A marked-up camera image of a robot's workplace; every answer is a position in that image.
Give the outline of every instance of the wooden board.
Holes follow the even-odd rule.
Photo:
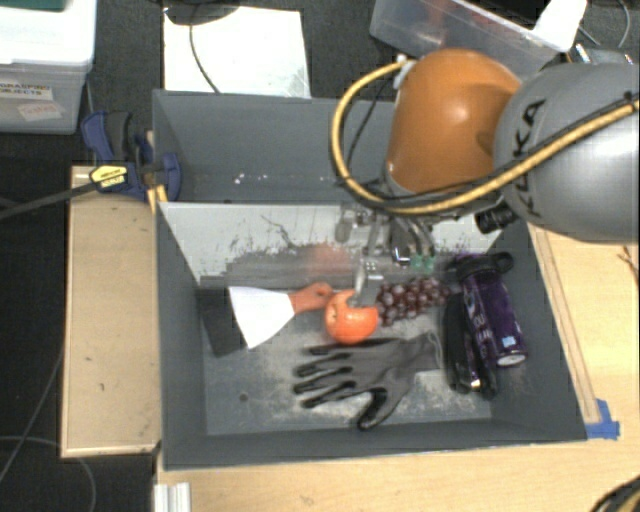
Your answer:
[[[90,169],[73,168],[73,186]],[[67,254],[62,456],[149,452],[160,387],[148,205],[97,192],[74,199]]]

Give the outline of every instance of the rubber glove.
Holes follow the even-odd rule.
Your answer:
[[[374,339],[354,346],[312,347],[309,352],[326,357],[295,370],[307,380],[294,386],[294,393],[321,390],[302,406],[312,409],[370,393],[371,401],[357,419],[360,430],[372,429],[391,415],[411,390],[416,373],[442,368],[441,346],[433,331],[410,340]]]

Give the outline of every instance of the orange fruit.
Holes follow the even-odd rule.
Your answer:
[[[364,341],[378,327],[378,310],[375,306],[351,307],[347,300],[355,290],[336,293],[328,302],[324,324],[334,340],[344,345]]]

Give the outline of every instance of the putty knife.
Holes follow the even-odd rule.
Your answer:
[[[322,282],[292,293],[229,287],[233,315],[249,348],[275,336],[295,315],[324,308],[332,295],[331,286]]]

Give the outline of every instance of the grapes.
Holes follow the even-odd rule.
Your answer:
[[[444,306],[451,295],[448,286],[434,277],[415,278],[408,283],[384,283],[376,298],[381,323],[390,327],[396,320],[423,315],[429,308]]]

